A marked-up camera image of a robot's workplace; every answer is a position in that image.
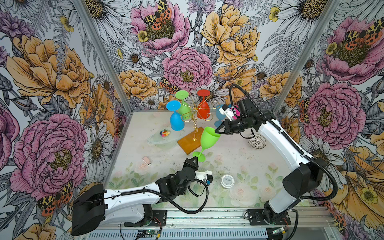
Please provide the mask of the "clear dish with candies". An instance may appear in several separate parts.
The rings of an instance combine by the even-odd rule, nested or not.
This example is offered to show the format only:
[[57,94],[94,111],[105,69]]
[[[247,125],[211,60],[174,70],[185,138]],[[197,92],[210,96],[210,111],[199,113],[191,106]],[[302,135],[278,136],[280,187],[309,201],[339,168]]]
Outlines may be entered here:
[[180,140],[183,137],[183,131],[174,131],[172,129],[160,129],[148,138],[147,142],[153,145],[170,144]]

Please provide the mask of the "cyan wine glass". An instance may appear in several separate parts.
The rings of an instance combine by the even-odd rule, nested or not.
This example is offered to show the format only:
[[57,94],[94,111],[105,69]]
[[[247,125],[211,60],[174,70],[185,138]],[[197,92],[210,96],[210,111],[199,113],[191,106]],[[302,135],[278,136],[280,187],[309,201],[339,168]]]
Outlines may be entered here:
[[185,127],[185,122],[182,120],[182,116],[178,112],[180,107],[181,103],[179,101],[170,101],[166,105],[167,110],[172,112],[170,124],[172,130],[174,131],[181,131]]

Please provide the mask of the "orange wooden rack base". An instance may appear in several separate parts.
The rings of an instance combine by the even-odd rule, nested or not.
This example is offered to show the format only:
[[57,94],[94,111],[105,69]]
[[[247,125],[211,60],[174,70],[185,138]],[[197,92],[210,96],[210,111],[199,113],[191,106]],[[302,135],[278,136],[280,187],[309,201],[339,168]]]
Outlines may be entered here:
[[178,145],[187,155],[201,147],[201,137],[203,131],[204,129],[199,127],[197,131],[194,130],[177,141]]

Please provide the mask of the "white mesh sink strainer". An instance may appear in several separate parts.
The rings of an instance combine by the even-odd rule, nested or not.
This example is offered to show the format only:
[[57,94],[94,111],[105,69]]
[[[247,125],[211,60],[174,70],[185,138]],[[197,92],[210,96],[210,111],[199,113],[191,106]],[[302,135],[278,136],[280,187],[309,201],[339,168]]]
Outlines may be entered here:
[[267,140],[263,136],[255,134],[252,138],[248,139],[248,143],[252,148],[260,150],[266,147]]

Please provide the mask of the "green wine glass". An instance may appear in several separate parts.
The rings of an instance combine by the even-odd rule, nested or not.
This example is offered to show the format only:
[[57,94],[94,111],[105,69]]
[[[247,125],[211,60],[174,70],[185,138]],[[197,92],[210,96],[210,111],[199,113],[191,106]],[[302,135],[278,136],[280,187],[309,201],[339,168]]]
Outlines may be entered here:
[[185,90],[176,92],[175,97],[181,101],[179,108],[179,114],[182,116],[182,120],[188,122],[192,119],[191,107],[185,102],[185,99],[189,97],[189,93]]
[[199,162],[204,162],[206,156],[203,154],[204,150],[213,147],[220,138],[220,134],[215,132],[214,128],[205,127],[201,135],[201,151],[193,152],[193,157],[197,157]]

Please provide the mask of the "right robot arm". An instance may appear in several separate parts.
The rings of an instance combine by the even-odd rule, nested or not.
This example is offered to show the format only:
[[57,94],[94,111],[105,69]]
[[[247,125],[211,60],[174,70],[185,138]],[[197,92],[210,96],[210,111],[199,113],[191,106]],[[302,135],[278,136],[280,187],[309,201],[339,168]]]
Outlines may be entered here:
[[[233,150],[236,147],[235,135],[242,135],[246,130],[259,133],[272,144],[275,152],[286,162],[290,173],[283,178],[283,189],[271,200],[266,201],[262,211],[262,220],[267,225],[278,222],[289,211],[295,214],[295,223],[288,236],[291,240],[299,225],[299,212],[296,205],[302,200],[326,202],[333,199],[339,190],[336,178],[327,169],[326,163],[306,152],[283,129],[276,116],[268,109],[261,109],[241,86],[233,84],[229,88],[229,96],[233,89],[240,90],[245,99],[237,104],[224,105],[220,112],[226,119],[214,132],[225,138],[224,144]],[[323,176],[328,176],[332,191],[324,197],[311,196],[309,193],[320,186]]]

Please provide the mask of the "aluminium front rail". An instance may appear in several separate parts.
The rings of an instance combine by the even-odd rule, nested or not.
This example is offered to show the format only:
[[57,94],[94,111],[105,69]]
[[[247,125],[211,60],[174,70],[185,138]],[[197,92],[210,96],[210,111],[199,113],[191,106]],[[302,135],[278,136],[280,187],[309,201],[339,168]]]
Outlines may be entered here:
[[297,216],[289,212],[278,225],[251,224],[246,208],[206,208],[187,215],[167,208],[161,226],[128,227],[112,224],[78,236],[79,240],[341,240],[343,237],[324,207],[297,207]]

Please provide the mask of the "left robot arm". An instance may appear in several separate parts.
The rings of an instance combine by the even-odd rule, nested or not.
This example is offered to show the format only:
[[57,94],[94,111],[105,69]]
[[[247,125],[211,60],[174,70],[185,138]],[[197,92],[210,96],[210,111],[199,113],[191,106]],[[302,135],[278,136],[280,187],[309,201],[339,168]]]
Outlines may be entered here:
[[213,173],[200,172],[198,159],[193,157],[185,160],[180,171],[141,187],[112,190],[101,184],[94,185],[74,200],[72,236],[85,235],[99,226],[115,223],[142,227],[156,218],[153,206],[160,203],[169,203],[188,215],[197,214],[203,207],[190,211],[175,199],[191,191],[191,183],[203,185],[208,197],[212,182]]

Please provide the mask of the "magenta wine glass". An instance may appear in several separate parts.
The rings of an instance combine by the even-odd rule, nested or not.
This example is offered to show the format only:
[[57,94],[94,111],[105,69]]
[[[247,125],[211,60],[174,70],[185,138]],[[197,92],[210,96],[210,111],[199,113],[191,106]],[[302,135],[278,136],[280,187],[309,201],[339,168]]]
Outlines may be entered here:
[[240,111],[239,111],[238,106],[233,105],[233,106],[232,106],[232,110],[233,110],[233,114],[234,114],[234,119],[238,119],[238,118],[241,117],[241,113],[240,113]]

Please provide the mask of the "white round jar lid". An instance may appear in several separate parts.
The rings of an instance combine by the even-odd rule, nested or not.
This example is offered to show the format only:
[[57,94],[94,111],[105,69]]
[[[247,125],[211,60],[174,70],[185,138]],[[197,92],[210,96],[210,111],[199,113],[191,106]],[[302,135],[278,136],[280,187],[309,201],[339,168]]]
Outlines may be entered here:
[[229,174],[225,174],[225,175],[222,175],[220,179],[220,183],[224,189],[231,189],[235,185],[235,179],[233,176]]

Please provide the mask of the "red wine glass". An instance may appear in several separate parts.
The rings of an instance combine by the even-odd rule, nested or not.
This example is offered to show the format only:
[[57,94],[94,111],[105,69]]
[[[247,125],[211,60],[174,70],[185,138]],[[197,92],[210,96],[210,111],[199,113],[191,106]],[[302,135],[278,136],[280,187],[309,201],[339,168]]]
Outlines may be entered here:
[[199,119],[207,120],[210,115],[210,106],[206,101],[206,97],[210,95],[210,91],[202,89],[197,92],[197,95],[202,97],[202,101],[198,105],[197,116]]

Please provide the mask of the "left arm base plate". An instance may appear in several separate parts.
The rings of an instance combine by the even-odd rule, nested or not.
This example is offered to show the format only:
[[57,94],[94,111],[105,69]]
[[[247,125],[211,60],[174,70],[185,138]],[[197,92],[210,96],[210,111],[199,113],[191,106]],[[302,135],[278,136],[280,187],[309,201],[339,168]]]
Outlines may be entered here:
[[124,222],[125,227],[165,227],[167,223],[167,210],[152,210],[151,214],[145,214],[138,223]]

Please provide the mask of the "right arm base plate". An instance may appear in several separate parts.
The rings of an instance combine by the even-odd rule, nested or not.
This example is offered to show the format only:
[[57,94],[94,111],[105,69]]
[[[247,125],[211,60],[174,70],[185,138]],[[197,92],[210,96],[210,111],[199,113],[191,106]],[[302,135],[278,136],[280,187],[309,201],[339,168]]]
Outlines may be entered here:
[[291,220],[287,211],[276,214],[266,209],[248,209],[243,218],[251,226],[290,225]]

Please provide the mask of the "small pink white object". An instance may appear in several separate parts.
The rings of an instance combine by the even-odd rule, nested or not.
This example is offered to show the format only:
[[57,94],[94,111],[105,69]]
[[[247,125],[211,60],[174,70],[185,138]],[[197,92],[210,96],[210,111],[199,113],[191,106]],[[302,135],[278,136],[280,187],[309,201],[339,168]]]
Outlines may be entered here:
[[150,166],[152,164],[151,160],[147,157],[147,156],[144,156],[143,157],[143,161],[144,163],[146,163],[148,166]]

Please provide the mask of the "light blue wine glass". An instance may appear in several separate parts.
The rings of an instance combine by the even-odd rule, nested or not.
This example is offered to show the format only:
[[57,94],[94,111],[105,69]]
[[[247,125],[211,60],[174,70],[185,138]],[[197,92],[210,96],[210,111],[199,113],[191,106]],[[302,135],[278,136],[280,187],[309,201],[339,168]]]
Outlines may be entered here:
[[215,121],[215,127],[218,128],[222,122],[227,118],[227,116],[224,114],[224,111],[228,108],[227,105],[219,105],[216,109],[216,117],[217,121]]

